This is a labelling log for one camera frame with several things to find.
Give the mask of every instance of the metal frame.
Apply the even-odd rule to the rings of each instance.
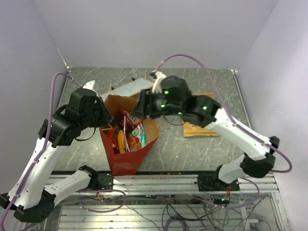
[[[48,179],[47,185],[53,184],[57,181],[60,181],[63,178],[66,178],[68,175],[51,175],[50,178]],[[127,195],[129,196],[159,196],[159,195],[199,195],[199,196],[206,196],[206,195],[219,195],[219,194],[225,194],[225,191],[217,191],[217,192],[199,192],[198,186],[194,183],[197,181],[198,175],[135,175],[135,176],[122,176],[122,177],[114,177],[113,180],[113,189],[118,189],[118,190],[123,190]],[[247,177],[248,179],[254,181],[259,189],[260,189],[260,194],[261,195],[266,195],[270,197],[271,205],[275,214],[275,217],[277,219],[277,223],[279,225],[279,228],[281,231],[290,231],[289,224],[287,222],[286,214],[283,208],[283,205],[281,203],[281,198],[279,195],[279,189],[277,187],[274,175],[272,173],[269,173],[266,177],[262,179],[255,179],[251,177]],[[243,204],[243,200],[241,198],[245,198],[247,196],[255,196],[256,195],[256,189],[254,185],[251,183],[239,179],[239,191],[233,191],[232,193],[239,195],[239,204]],[[76,192],[70,196],[71,199],[74,198],[74,200],[79,200],[80,197],[82,196],[95,196],[95,192]],[[106,193],[101,193],[101,195],[108,195],[108,196],[118,196],[121,195],[121,193],[118,192],[106,192]],[[192,205],[194,208],[197,209],[198,206],[200,205]],[[116,205],[91,205],[92,209],[107,209],[107,207],[113,208],[116,207]],[[155,207],[155,205],[139,205],[139,209],[142,211],[147,211],[147,209],[151,210]],[[157,209],[161,208],[162,205],[156,205]],[[183,210],[182,205],[178,205],[176,209],[179,209],[179,212],[181,212],[181,209]],[[161,224],[161,221],[157,220],[157,216],[159,216],[159,212],[157,214],[152,214],[146,217],[149,219],[155,219],[157,224]],[[240,209],[241,212],[241,217],[232,217],[235,215],[231,215],[231,225],[234,227],[234,223],[239,223],[240,220],[247,218],[249,211],[247,211],[246,207]],[[74,229],[74,225],[72,222],[80,222],[81,226],[78,227],[83,227],[87,228],[86,225],[81,224],[81,220],[83,218],[88,219],[90,227],[97,228],[97,225],[102,225],[102,230],[109,230],[109,228],[112,228],[112,230],[117,230],[116,228],[120,228],[119,230],[122,230],[123,225],[129,225],[131,224],[134,230],[137,230],[137,225],[138,222],[139,224],[142,223],[143,226],[145,226],[144,230],[147,230],[148,228],[151,229],[153,228],[151,224],[149,223],[144,223],[146,221],[140,220],[140,217],[138,214],[135,214],[135,212],[131,211],[128,208],[124,208],[121,210],[121,213],[124,213],[126,215],[129,215],[129,217],[124,217],[125,222],[122,224],[116,224],[116,222],[119,219],[118,216],[120,215],[119,213],[115,212],[115,214],[108,214],[106,217],[102,217],[101,214],[98,215],[93,215],[93,214],[88,214],[86,210],[80,211],[80,207],[77,205],[62,205],[61,206],[61,211],[60,215],[63,216],[61,217],[61,222],[58,224],[61,229]],[[187,212],[187,209],[183,210],[183,214],[190,214]],[[46,226],[46,224],[50,224],[50,221],[46,220],[46,223],[41,224],[41,226]],[[72,227],[70,227],[69,223],[63,223],[63,222],[71,222]],[[255,224],[258,223],[258,219],[252,219],[249,218],[247,222],[244,225],[244,230],[249,231],[250,230],[250,224]],[[16,231],[21,230],[24,228],[26,225],[19,226]],[[170,228],[170,231],[175,231],[177,230],[176,228]]]

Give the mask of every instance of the gray marble surface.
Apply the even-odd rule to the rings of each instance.
[[[96,80],[101,95],[131,81],[131,78],[147,78],[152,68],[71,68],[71,76],[86,83]],[[166,75],[184,78],[192,92],[212,92],[213,86],[207,74],[197,68],[166,68]],[[232,115],[246,122],[243,106],[230,70],[211,70],[218,87]],[[71,81],[67,83],[61,105],[68,103],[70,94],[76,89]],[[178,116],[168,116],[172,123],[181,123]],[[163,118],[157,119],[160,136],[139,167],[140,171],[185,171],[215,170],[218,165],[227,164],[239,157],[242,150],[223,137],[184,138],[182,126],[171,126]],[[86,129],[82,138],[91,136],[92,129]],[[109,170],[105,150],[99,132],[88,141],[73,141],[62,154],[55,171],[76,171],[80,166],[88,165],[95,170]]]

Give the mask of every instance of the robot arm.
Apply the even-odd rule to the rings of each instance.
[[[48,119],[45,119],[39,131],[37,145],[22,176],[8,193],[0,195],[0,205],[4,208],[17,196],[12,210],[14,216],[21,222],[40,223],[63,199],[80,189],[93,189],[98,182],[98,173],[88,166],[81,167],[73,175],[45,186],[55,164],[72,141],[80,136],[86,128],[106,126],[113,119],[97,96],[94,90],[94,81],[88,82],[83,88],[71,94],[69,103],[59,108],[52,115],[51,134],[47,149],[36,161],[30,175],[27,177],[24,188],[16,195],[30,165],[35,161],[37,154],[43,147],[46,137]]]
[[[205,95],[193,96],[185,80],[177,76],[167,77],[161,72],[152,72],[151,76],[157,84],[152,90],[141,91],[131,115],[140,119],[181,115],[184,121],[215,131],[240,147],[244,151],[241,157],[217,168],[219,182],[228,184],[245,175],[262,178],[273,168],[274,151],[249,136],[241,127],[274,147],[278,147],[278,138],[262,136],[235,118],[231,121],[217,101]]]

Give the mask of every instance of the purple cable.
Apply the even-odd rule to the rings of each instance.
[[[44,145],[42,147],[42,150],[38,153],[38,155],[34,158],[34,162],[29,166],[28,170],[26,171],[23,179],[21,180],[20,184],[19,184],[19,187],[17,188],[16,190],[16,195],[19,195],[20,192],[22,191],[25,183],[26,183],[26,180],[28,179],[32,169],[34,168],[34,165],[36,164],[35,162],[39,160],[39,158],[43,155],[43,153],[46,151],[46,147],[47,147],[47,143],[48,143],[48,139],[49,139],[49,136],[50,136],[50,131],[51,131],[51,119],[52,119],[52,108],[53,108],[53,95],[54,95],[54,87],[55,87],[55,81],[57,79],[57,77],[59,75],[63,75],[67,78],[69,78],[70,80],[72,80],[77,86],[79,87],[82,87],[81,84],[78,83],[78,81],[76,81],[74,78],[72,78],[71,76],[65,74],[65,73],[61,73],[61,72],[58,72],[56,73],[53,78],[52,78],[52,81],[51,81],[51,91],[50,91],[50,97],[49,97],[49,113],[48,113],[48,126],[47,126],[47,131],[46,131],[46,137],[45,137],[45,142],[44,142]],[[1,228],[1,231],[5,231],[4,229],[4,220],[6,218],[6,216],[8,215],[9,213],[9,210],[10,208],[12,207],[12,205],[16,202],[17,200],[17,196],[14,196],[11,200],[11,202],[9,203],[8,207],[5,209],[4,211],[4,214],[0,220],[0,228]],[[23,231],[26,231],[28,230],[29,228],[33,227],[33,225],[29,225],[28,227],[26,227],[25,229],[23,229]]]
[[[178,221],[182,227],[183,227],[183,231],[189,231],[189,227],[188,225],[186,224],[186,222],[184,220],[179,220],[181,217],[179,216],[174,216],[173,218],[169,218],[165,224],[165,231],[167,231],[169,225],[173,222],[173,221]]]
[[[126,194],[125,192],[121,191],[121,190],[117,190],[117,189],[105,189],[105,190],[94,190],[94,191],[89,191],[89,190],[79,190],[79,192],[87,192],[87,193],[107,193],[107,192],[120,192],[124,195],[124,202],[117,208],[114,208],[114,209],[111,209],[111,210],[107,210],[107,211],[100,211],[100,210],[93,210],[93,209],[89,209],[89,208],[85,208],[83,205],[82,205],[82,200],[84,199],[84,197],[79,201],[79,204],[80,204],[80,207],[87,210],[87,211],[90,211],[90,212],[94,212],[94,213],[109,213],[109,212],[113,212],[113,211],[116,211],[118,209],[120,209],[121,207],[123,207],[125,204],[126,204]]]
[[[164,215],[165,215],[165,210],[167,209],[168,205],[170,204],[170,201],[166,204],[166,206],[164,207],[164,210],[163,210],[163,214],[162,214],[162,228],[163,228],[163,231],[167,231],[164,227]]]
[[[199,231],[204,231],[204,230],[207,230],[207,231],[211,231],[211,230],[213,230],[213,231],[219,231],[218,229],[208,229],[208,228],[201,229],[201,230],[199,230]]]
[[[200,221],[201,225],[204,226],[204,227],[206,228],[205,224],[204,224],[203,221],[199,218],[198,214],[196,214],[196,212],[192,209],[192,207],[190,207],[188,204],[185,204],[185,205],[192,211],[192,213],[193,213],[193,214],[196,216],[196,218]],[[183,217],[176,216],[176,217],[174,217],[174,219],[175,219],[175,220],[176,220],[176,219],[183,220]]]
[[[158,71],[158,70],[161,68],[161,66],[162,66],[167,60],[169,60],[169,59],[171,59],[171,58],[173,58],[173,57],[176,57],[176,56],[187,57],[187,58],[189,58],[189,59],[194,60],[196,63],[198,63],[198,64],[202,67],[202,69],[203,69],[205,72],[208,73],[208,76],[209,76],[209,78],[210,78],[210,80],[211,80],[211,82],[212,82],[212,84],[213,84],[213,86],[214,86],[214,90],[215,90],[215,92],[216,92],[216,94],[217,94],[217,96],[218,96],[218,98],[219,98],[219,100],[220,100],[220,103],[222,104],[222,107],[225,109],[225,111],[226,111],[226,113],[227,113],[227,115],[228,115],[230,121],[231,121],[235,126],[237,126],[240,130],[242,130],[244,133],[246,133],[247,135],[249,135],[250,137],[254,138],[255,140],[257,140],[257,141],[260,142],[261,144],[266,145],[266,146],[269,147],[270,149],[272,149],[272,150],[274,150],[275,152],[277,152],[277,153],[278,153],[279,155],[281,155],[281,156],[286,160],[286,162],[288,162],[288,164],[289,164],[289,168],[286,169],[286,170],[274,170],[274,169],[273,169],[272,171],[273,171],[273,172],[280,172],[280,173],[287,173],[287,172],[290,172],[290,171],[292,170],[292,168],[293,168],[293,165],[292,165],[292,162],[289,160],[289,158],[288,158],[285,154],[283,154],[281,151],[279,151],[279,150],[278,150],[277,148],[275,148],[274,146],[272,146],[272,145],[270,145],[270,144],[267,144],[267,143],[264,143],[262,139],[260,139],[259,137],[255,136],[253,133],[251,133],[250,131],[246,130],[244,127],[242,127],[241,125],[239,125],[239,124],[237,124],[237,123],[235,122],[235,120],[234,120],[234,118],[232,117],[230,111],[228,110],[228,107],[227,107],[226,103],[224,102],[224,100],[223,100],[223,98],[222,98],[221,92],[219,91],[219,89],[218,89],[218,87],[217,87],[217,85],[216,85],[216,83],[215,83],[215,81],[214,81],[214,78],[212,77],[211,72],[210,72],[199,60],[197,60],[196,58],[194,58],[194,57],[192,57],[192,56],[190,56],[190,55],[187,55],[187,54],[174,54],[174,55],[172,55],[172,56],[167,57],[165,60],[163,60],[163,61],[156,67],[155,71]]]

